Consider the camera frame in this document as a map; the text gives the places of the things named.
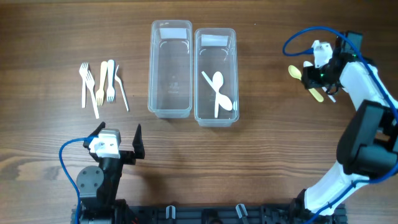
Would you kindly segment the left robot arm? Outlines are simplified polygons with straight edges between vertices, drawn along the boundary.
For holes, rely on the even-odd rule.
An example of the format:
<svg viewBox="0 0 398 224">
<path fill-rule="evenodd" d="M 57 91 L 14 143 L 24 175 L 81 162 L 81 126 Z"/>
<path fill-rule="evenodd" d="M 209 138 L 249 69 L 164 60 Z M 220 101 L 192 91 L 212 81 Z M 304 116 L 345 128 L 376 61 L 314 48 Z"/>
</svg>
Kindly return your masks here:
<svg viewBox="0 0 398 224">
<path fill-rule="evenodd" d="M 125 199 L 116 199 L 123 166 L 145 158 L 141 125 L 137 126 L 133 150 L 120 150 L 121 134 L 102 122 L 83 140 L 83 147 L 98 163 L 80 171 L 75 185 L 78 205 L 72 210 L 72 223 L 139 223 Z"/>
</svg>

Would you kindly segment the white spoon bowl up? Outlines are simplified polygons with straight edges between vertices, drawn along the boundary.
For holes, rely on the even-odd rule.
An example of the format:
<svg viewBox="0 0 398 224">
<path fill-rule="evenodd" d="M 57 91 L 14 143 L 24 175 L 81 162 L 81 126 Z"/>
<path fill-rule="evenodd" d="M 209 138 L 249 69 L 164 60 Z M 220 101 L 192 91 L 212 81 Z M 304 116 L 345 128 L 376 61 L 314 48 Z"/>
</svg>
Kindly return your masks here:
<svg viewBox="0 0 398 224">
<path fill-rule="evenodd" d="M 215 118 L 218 118 L 219 107 L 223 104 L 223 95 L 220 93 L 220 88 L 223 85 L 223 76 L 221 72 L 215 72 L 212 78 L 215 96 Z"/>
</svg>

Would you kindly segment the yellow plastic spoon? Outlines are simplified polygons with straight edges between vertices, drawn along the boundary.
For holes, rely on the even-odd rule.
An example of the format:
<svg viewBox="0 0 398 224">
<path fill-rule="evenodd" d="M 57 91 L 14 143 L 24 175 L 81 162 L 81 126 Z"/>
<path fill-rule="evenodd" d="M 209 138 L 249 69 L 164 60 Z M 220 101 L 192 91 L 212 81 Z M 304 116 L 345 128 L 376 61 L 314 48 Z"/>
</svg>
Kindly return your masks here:
<svg viewBox="0 0 398 224">
<path fill-rule="evenodd" d="M 288 71 L 291 77 L 296 78 L 298 80 L 302 80 L 302 73 L 297 67 L 289 65 Z M 324 98 L 321 96 L 321 94 L 319 94 L 319 92 L 316 89 L 311 88 L 308 89 L 308 91 L 318 102 L 322 103 L 324 101 Z"/>
</svg>

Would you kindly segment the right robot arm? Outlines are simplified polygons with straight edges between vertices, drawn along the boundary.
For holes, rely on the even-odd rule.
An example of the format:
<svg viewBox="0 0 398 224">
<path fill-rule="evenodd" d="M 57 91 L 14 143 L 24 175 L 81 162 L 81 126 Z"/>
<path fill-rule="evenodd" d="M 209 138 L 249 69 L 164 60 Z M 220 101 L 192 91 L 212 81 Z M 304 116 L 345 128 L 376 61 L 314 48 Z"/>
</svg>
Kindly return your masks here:
<svg viewBox="0 0 398 224">
<path fill-rule="evenodd" d="M 338 142 L 332 168 L 289 205 L 292 222 L 333 222 L 335 210 L 355 191 L 397 174 L 397 101 L 379 78 L 374 62 L 362 56 L 362 34 L 316 29 L 335 34 L 336 44 L 315 40 L 302 52 L 314 61 L 303 63 L 300 81 L 305 89 L 323 88 L 329 96 L 343 89 L 356 113 Z"/>
</svg>

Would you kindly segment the yellow plastic fork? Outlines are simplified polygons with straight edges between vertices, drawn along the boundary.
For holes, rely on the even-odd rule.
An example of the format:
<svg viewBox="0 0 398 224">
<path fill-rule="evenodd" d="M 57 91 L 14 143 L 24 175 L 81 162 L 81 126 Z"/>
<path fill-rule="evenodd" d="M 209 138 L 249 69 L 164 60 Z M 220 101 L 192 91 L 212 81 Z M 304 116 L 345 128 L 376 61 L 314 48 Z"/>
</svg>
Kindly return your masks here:
<svg viewBox="0 0 398 224">
<path fill-rule="evenodd" d="M 96 103 L 98 106 L 103 105 L 104 85 L 105 85 L 105 81 L 106 81 L 107 70 L 108 70 L 107 61 L 102 61 L 101 66 L 100 66 L 99 88 L 96 91 Z"/>
</svg>

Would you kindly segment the white spoon bowl down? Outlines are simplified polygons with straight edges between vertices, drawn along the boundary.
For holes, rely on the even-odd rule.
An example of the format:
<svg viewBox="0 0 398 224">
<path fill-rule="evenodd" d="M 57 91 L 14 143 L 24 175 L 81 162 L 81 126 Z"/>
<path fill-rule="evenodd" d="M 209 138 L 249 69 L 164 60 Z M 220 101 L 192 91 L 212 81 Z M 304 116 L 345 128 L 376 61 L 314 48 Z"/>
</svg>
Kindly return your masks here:
<svg viewBox="0 0 398 224">
<path fill-rule="evenodd" d="M 209 85 L 212 87 L 212 89 L 214 90 L 213 82 L 212 82 L 212 80 L 210 80 L 209 76 L 208 76 L 204 71 L 202 71 L 201 74 L 203 75 L 203 77 L 205 78 L 205 80 L 208 82 L 208 84 L 209 84 Z M 233 109 L 232 101 L 231 101 L 226 95 L 224 95 L 224 94 L 222 94 L 222 95 L 223 95 L 223 104 L 221 105 L 221 107 L 222 107 L 224 110 L 231 111 L 231 110 Z"/>
</svg>

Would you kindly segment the left clear plastic container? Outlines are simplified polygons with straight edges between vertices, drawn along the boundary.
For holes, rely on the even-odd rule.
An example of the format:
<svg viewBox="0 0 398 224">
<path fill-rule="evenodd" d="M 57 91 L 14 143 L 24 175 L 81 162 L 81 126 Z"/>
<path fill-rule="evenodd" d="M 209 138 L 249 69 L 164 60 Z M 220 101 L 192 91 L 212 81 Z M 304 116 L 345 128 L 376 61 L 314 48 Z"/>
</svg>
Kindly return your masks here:
<svg viewBox="0 0 398 224">
<path fill-rule="evenodd" d="M 192 109 L 192 23 L 157 20 L 152 23 L 148 109 L 161 119 L 187 118 Z"/>
</svg>

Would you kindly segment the thin white plastic fork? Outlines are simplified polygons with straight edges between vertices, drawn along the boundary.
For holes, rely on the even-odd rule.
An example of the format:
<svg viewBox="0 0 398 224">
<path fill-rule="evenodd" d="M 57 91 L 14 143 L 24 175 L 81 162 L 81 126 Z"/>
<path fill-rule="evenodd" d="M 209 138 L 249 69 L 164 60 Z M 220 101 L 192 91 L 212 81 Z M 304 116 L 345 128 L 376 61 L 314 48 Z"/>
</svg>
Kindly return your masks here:
<svg viewBox="0 0 398 224">
<path fill-rule="evenodd" d="M 129 109 L 129 104 L 128 104 L 128 101 L 127 101 L 127 98 L 126 98 L 126 94 L 125 94 L 125 90 L 124 90 L 124 86 L 123 86 L 123 81 L 121 80 L 120 76 L 118 75 L 118 71 L 119 71 L 119 65 L 117 65 L 117 67 L 116 67 L 116 71 L 115 71 L 115 74 L 114 74 L 114 79 L 119 84 L 119 87 L 121 89 L 121 93 L 122 93 L 122 96 L 123 96 L 123 100 L 124 100 L 124 104 L 125 104 L 126 110 L 127 110 L 127 112 L 129 112 L 130 109 Z"/>
</svg>

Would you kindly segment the leftmost white plastic fork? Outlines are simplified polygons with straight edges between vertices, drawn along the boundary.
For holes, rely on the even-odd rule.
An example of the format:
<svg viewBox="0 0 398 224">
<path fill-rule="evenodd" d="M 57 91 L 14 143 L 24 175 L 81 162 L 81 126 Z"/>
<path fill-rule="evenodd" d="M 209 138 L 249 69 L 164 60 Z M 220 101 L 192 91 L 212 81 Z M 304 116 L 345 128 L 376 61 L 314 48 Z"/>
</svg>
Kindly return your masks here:
<svg viewBox="0 0 398 224">
<path fill-rule="evenodd" d="M 86 107 L 86 74 L 88 71 L 88 67 L 89 67 L 88 62 L 83 62 L 79 69 L 79 74 L 82 79 L 82 88 L 81 88 L 81 107 L 82 108 Z"/>
</svg>

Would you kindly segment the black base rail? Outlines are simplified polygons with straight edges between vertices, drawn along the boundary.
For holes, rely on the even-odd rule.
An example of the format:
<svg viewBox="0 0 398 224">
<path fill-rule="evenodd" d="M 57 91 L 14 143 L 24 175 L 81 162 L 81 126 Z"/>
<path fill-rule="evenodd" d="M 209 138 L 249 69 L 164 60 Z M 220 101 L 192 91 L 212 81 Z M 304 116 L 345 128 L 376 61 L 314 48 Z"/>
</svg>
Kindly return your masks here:
<svg viewBox="0 0 398 224">
<path fill-rule="evenodd" d="M 100 215 L 82 208 L 78 223 L 147 223 L 147 224 L 282 224 L 306 223 L 314 213 L 293 211 L 288 204 L 264 204 L 229 207 L 129 207 L 125 212 Z"/>
</svg>

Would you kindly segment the clear plastic container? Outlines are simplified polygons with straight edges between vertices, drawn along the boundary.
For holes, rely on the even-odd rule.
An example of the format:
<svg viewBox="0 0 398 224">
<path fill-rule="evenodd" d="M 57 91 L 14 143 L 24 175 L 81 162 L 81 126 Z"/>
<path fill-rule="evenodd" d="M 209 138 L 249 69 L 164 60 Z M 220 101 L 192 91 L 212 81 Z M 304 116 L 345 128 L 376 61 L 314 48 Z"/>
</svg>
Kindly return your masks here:
<svg viewBox="0 0 398 224">
<path fill-rule="evenodd" d="M 148 109 L 161 119 L 187 118 L 192 109 L 192 23 L 157 20 L 152 23 Z"/>
<path fill-rule="evenodd" d="M 215 72 L 224 78 L 220 93 L 233 104 L 231 111 L 219 107 L 215 118 L 216 93 L 205 80 Z M 239 78 L 236 33 L 232 28 L 201 28 L 195 32 L 195 119 L 203 127 L 229 127 L 239 119 Z"/>
</svg>

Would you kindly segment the thin-handled white spoon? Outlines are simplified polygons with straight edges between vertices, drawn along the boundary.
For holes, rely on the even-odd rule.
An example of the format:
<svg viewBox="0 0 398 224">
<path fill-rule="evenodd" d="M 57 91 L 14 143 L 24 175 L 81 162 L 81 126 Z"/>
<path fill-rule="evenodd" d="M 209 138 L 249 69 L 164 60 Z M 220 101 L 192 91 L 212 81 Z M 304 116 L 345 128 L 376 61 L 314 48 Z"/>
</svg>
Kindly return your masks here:
<svg viewBox="0 0 398 224">
<path fill-rule="evenodd" d="M 309 62 L 309 61 L 304 61 L 304 63 L 303 63 L 303 66 L 304 66 L 304 67 L 309 67 L 309 66 L 312 66 L 312 65 L 313 65 L 313 64 L 312 64 L 311 62 Z M 330 100 L 331 100 L 332 102 L 336 103 L 336 100 L 335 100 L 335 98 L 334 98 L 333 96 L 328 95 L 328 97 L 330 98 Z"/>
</svg>

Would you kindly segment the pale blue plastic fork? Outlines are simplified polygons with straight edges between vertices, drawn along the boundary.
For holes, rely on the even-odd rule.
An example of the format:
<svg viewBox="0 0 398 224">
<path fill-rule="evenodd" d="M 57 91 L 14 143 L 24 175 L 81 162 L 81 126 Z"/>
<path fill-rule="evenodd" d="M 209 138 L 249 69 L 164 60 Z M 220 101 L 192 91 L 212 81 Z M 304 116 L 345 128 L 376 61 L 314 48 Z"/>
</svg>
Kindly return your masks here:
<svg viewBox="0 0 398 224">
<path fill-rule="evenodd" d="M 114 89 L 114 68 L 115 68 L 115 61 L 108 60 L 107 62 L 108 67 L 108 87 L 106 90 L 107 102 L 113 102 L 115 99 L 115 89 Z"/>
</svg>

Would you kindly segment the right clear plastic container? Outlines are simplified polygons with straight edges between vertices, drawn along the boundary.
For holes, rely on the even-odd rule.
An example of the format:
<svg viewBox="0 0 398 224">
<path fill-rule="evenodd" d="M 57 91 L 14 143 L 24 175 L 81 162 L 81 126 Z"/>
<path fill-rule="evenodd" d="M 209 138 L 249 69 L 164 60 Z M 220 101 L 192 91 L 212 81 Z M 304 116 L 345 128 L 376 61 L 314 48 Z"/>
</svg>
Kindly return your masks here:
<svg viewBox="0 0 398 224">
<path fill-rule="evenodd" d="M 216 93 L 205 80 L 215 72 L 224 78 L 220 93 L 233 104 L 231 111 L 219 107 L 215 118 Z M 239 119 L 239 78 L 236 33 L 232 28 L 201 28 L 195 32 L 195 119 L 203 127 L 229 127 Z"/>
</svg>

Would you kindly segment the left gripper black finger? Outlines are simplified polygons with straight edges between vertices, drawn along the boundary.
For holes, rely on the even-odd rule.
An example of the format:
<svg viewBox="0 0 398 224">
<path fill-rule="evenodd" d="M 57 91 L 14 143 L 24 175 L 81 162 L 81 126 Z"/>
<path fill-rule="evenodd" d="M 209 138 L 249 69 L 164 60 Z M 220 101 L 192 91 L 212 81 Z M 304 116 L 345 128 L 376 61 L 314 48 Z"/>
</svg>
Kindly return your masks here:
<svg viewBox="0 0 398 224">
<path fill-rule="evenodd" d="M 103 128 L 105 128 L 105 122 L 104 121 L 101 122 L 99 124 L 99 126 L 88 136 L 88 140 L 84 140 L 83 147 L 89 147 L 89 145 L 90 145 L 90 143 L 92 141 L 92 138 L 94 136 L 97 136 Z"/>
<path fill-rule="evenodd" d="M 145 149 L 144 143 L 142 140 L 142 127 L 138 124 L 136 133 L 134 135 L 134 139 L 132 142 L 132 146 L 134 148 L 135 158 L 136 159 L 144 159 L 145 158 Z"/>
</svg>

